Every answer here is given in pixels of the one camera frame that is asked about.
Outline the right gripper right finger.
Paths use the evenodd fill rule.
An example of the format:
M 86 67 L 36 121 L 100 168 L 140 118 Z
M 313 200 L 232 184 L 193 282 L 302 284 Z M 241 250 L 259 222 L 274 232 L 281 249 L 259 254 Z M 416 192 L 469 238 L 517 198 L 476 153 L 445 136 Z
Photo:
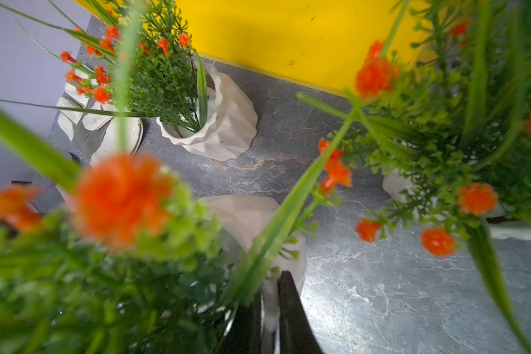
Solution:
M 290 271 L 282 271 L 278 280 L 280 306 L 280 353 L 322 354 L 311 330 Z

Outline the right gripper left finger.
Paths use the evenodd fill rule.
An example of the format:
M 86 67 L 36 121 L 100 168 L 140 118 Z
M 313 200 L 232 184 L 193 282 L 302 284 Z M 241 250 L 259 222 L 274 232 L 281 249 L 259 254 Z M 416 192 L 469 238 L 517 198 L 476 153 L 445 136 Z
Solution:
M 238 307 L 218 353 L 258 354 L 261 351 L 261 332 L 262 293 L 258 291 L 249 305 Z

